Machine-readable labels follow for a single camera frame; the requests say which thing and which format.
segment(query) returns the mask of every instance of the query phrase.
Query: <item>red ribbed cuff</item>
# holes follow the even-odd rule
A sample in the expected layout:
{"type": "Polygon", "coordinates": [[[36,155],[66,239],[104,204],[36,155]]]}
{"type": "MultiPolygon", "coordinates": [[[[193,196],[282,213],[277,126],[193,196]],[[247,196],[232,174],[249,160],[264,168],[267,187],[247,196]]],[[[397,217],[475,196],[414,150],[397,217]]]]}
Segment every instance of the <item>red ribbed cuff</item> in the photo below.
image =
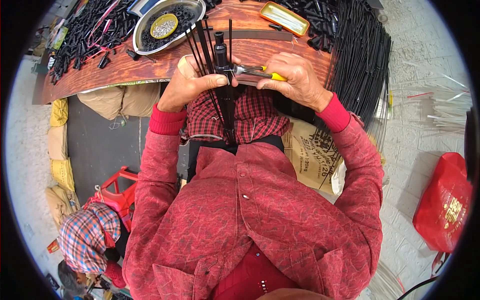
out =
{"type": "Polygon", "coordinates": [[[112,280],[112,284],[118,288],[124,288],[127,286],[123,275],[121,273],[121,266],[114,261],[107,261],[107,269],[104,272],[105,276],[112,280]]]}
{"type": "Polygon", "coordinates": [[[152,116],[150,117],[150,131],[161,135],[178,135],[187,117],[187,111],[164,112],[158,110],[157,103],[153,105],[152,116]]]}
{"type": "Polygon", "coordinates": [[[333,133],[344,130],[350,123],[350,114],[345,110],[335,93],[333,93],[332,100],[327,107],[322,112],[316,112],[315,114],[324,120],[328,129],[333,133]]]}

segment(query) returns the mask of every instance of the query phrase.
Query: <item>stool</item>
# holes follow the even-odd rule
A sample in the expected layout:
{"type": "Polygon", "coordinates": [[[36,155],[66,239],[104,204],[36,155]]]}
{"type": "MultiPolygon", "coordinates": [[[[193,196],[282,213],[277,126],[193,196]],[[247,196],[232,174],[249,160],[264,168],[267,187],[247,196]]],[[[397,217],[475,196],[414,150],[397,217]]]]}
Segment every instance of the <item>stool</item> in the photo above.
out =
{"type": "Polygon", "coordinates": [[[104,203],[113,209],[121,218],[128,232],[132,228],[132,217],[130,206],[135,201],[135,188],[137,187],[138,175],[127,171],[127,167],[121,167],[120,171],[110,177],[104,184],[100,186],[100,190],[95,193],[95,197],[91,197],[89,202],[104,203]],[[124,177],[134,180],[135,183],[123,192],[119,191],[118,178],[124,177]],[[107,188],[114,185],[115,192],[110,192],[107,188]]]}

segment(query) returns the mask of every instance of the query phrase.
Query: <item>right hand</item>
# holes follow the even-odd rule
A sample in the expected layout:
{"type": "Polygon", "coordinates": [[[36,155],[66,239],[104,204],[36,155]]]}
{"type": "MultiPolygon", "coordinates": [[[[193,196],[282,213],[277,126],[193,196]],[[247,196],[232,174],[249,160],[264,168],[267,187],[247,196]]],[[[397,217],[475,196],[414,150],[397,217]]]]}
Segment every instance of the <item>right hand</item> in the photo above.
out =
{"type": "Polygon", "coordinates": [[[277,90],[316,112],[322,112],[332,100],[333,93],[320,84],[309,60],[297,54],[281,52],[272,56],[266,67],[265,73],[278,73],[287,78],[287,81],[264,78],[257,83],[257,89],[277,90]]]}

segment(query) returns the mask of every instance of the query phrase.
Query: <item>red sweater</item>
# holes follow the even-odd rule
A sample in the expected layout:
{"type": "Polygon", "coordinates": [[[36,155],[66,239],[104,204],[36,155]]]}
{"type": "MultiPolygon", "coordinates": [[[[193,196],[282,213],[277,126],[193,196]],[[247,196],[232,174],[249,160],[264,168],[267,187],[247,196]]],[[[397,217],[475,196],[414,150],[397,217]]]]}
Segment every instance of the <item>red sweater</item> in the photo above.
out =
{"type": "MultiPolygon", "coordinates": [[[[297,286],[335,299],[359,295],[375,273],[382,242],[383,170],[336,96],[319,114],[335,132],[348,169],[335,205],[299,183],[287,157],[265,143],[240,145],[236,156],[201,148],[197,175],[176,195],[177,134],[185,114],[154,107],[123,265],[132,296],[222,297],[218,290],[235,288],[228,279],[249,265],[254,247],[266,276],[275,278],[267,288],[297,286]]],[[[236,291],[245,291],[243,299],[264,292],[254,281],[241,280],[236,291]]]]}

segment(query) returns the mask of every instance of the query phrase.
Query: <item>red bag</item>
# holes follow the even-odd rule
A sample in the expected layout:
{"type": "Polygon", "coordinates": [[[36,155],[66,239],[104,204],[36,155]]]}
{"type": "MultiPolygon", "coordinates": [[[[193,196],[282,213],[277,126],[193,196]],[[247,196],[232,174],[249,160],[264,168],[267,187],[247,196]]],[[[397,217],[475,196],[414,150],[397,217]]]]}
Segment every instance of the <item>red bag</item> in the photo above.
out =
{"type": "Polygon", "coordinates": [[[463,157],[455,152],[443,154],[413,216],[413,227],[432,251],[453,252],[471,194],[463,157]]]}

